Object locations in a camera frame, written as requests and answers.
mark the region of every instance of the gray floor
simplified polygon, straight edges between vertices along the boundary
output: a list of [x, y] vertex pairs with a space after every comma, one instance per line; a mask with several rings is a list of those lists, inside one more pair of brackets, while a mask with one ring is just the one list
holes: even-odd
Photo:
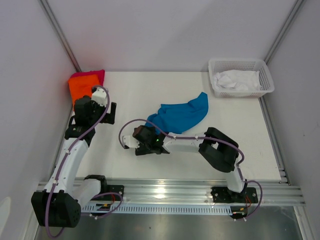
[[[39, 227], [36, 240], [49, 240]], [[247, 222], [228, 216], [112, 214], [83, 217], [59, 240], [302, 240], [292, 207], [261, 207]]]

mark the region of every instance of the blue cloth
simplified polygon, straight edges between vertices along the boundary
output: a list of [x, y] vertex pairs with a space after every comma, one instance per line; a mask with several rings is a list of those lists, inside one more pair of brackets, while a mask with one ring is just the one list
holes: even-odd
[[161, 104], [158, 113], [152, 114], [148, 120], [164, 132], [181, 134], [194, 127], [208, 113], [208, 95], [202, 92], [197, 98], [182, 104]]

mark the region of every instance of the laundry basket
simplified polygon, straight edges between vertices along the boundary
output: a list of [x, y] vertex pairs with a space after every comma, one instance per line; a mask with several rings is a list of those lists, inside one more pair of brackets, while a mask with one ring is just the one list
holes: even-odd
[[[228, 70], [259, 71], [259, 81], [262, 90], [255, 91], [238, 91], [232, 89], [217, 89], [214, 85], [213, 76]], [[275, 90], [274, 82], [271, 78], [270, 71], [263, 60], [255, 58], [212, 58], [209, 61], [210, 82], [214, 95], [218, 98], [241, 98], [252, 97], [260, 98], [266, 93]]]

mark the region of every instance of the orange cloth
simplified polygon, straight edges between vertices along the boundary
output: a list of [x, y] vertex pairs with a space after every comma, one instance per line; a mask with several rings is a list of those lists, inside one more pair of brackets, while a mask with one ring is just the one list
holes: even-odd
[[100, 85], [99, 78], [96, 74], [71, 77], [68, 80], [68, 83], [73, 107], [75, 106], [75, 102], [77, 99], [80, 99], [85, 95], [91, 97], [91, 89], [94, 85]]

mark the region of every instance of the white cloth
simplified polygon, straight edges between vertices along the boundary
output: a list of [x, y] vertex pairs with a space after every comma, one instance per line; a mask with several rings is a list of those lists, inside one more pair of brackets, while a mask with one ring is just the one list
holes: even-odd
[[213, 75], [213, 84], [220, 90], [261, 90], [259, 71], [229, 70]]

